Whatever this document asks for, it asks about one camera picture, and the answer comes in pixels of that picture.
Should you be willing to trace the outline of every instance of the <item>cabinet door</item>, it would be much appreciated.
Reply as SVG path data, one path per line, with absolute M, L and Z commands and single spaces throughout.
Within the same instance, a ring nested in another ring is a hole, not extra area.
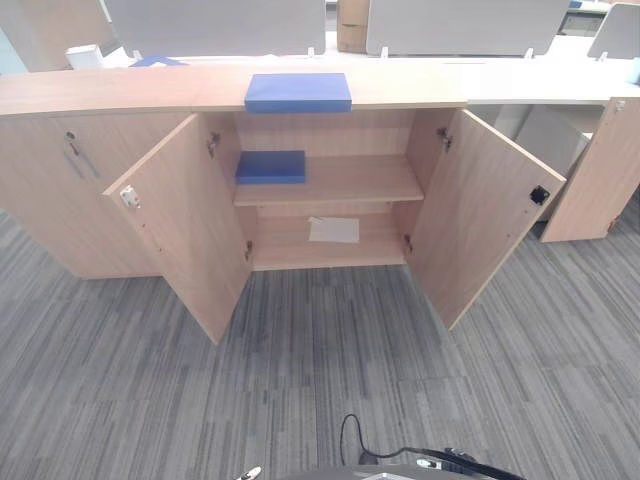
M 111 185 L 110 197 L 162 275 L 214 342 L 220 340 L 251 271 L 221 164 L 239 155 L 235 132 L 193 114 Z M 219 144 L 209 148 L 211 132 Z M 131 187 L 139 208 L 120 193 Z
M 565 180 L 466 110 L 453 115 L 447 135 L 407 263 L 453 328 Z M 549 193 L 543 205 L 531 198 L 538 186 Z
M 52 119 L 0 120 L 0 208 L 77 276 L 157 275 L 68 147 Z
M 169 134 L 186 112 L 118 113 L 55 117 L 61 143 L 101 194 Z
M 640 98 L 613 98 L 541 240 L 603 238 L 640 184 Z

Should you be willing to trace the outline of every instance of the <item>cardboard box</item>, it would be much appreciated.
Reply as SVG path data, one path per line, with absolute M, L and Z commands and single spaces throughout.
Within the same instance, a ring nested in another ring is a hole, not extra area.
M 338 50 L 350 53 L 366 53 L 366 25 L 338 25 Z
M 366 53 L 369 0 L 338 0 L 338 50 Z
M 369 23 L 369 0 L 338 0 L 338 23 L 367 25 Z

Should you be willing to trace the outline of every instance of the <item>black cable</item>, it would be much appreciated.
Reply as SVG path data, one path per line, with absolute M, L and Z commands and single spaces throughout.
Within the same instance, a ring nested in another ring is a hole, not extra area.
M 358 429 L 358 440 L 360 442 L 360 448 L 362 448 L 363 452 L 367 453 L 368 455 L 371 455 L 372 457 L 376 457 L 376 458 L 393 458 L 393 457 L 397 457 L 398 455 L 400 455 L 401 453 L 404 453 L 404 452 L 417 453 L 418 455 L 427 455 L 429 457 L 434 457 L 434 458 L 438 458 L 440 460 L 445 460 L 445 461 L 450 462 L 450 463 L 455 463 L 456 465 L 459 465 L 459 466 L 461 466 L 463 468 L 466 468 L 468 470 L 472 470 L 472 471 L 474 471 L 476 473 L 479 473 L 481 475 L 486 475 L 488 477 L 495 478 L 497 480 L 526 480 L 523 477 L 520 477 L 520 476 L 515 475 L 513 473 L 506 472 L 504 470 L 500 470 L 499 468 L 495 468 L 495 467 L 492 467 L 490 465 L 484 465 L 482 463 L 472 462 L 470 460 L 465 460 L 464 458 L 461 458 L 461 457 L 459 457 L 457 455 L 453 455 L 453 454 L 446 453 L 446 452 L 441 452 L 439 450 L 429 450 L 427 448 L 415 448 L 415 447 L 404 446 L 402 448 L 399 448 L 395 452 L 387 453 L 387 454 L 381 454 L 381 453 L 372 452 L 371 450 L 369 450 L 368 448 L 366 448 L 364 446 L 364 440 L 362 439 L 362 428 L 360 426 L 360 420 L 358 419 L 358 417 L 354 413 L 349 413 L 349 414 L 345 415 L 345 417 L 342 419 L 342 425 L 340 426 L 340 461 L 342 462 L 342 465 L 346 465 L 346 463 L 344 461 L 344 450 L 343 450 L 344 426 L 347 423 L 347 420 L 349 420 L 349 418 L 353 418 L 353 420 L 356 422 L 356 428 Z

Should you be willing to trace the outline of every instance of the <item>gray partition panel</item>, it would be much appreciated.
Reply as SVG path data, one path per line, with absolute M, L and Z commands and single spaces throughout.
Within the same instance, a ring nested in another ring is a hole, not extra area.
M 596 33 L 588 55 L 608 58 L 640 57 L 640 5 L 616 3 Z
M 567 0 L 371 0 L 367 53 L 536 55 L 547 52 Z
M 105 0 L 131 55 L 287 55 L 325 50 L 325 0 Z

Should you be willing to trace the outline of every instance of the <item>cabinet shelf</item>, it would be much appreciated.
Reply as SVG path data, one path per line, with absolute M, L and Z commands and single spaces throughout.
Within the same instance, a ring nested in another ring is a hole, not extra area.
M 359 243 L 309 242 L 309 217 L 262 217 L 254 270 L 402 265 L 404 253 L 391 214 L 350 216 L 360 220 Z
M 422 200 L 409 162 L 402 155 L 309 157 L 307 182 L 298 185 L 238 185 L 234 205 L 303 202 L 399 202 Z

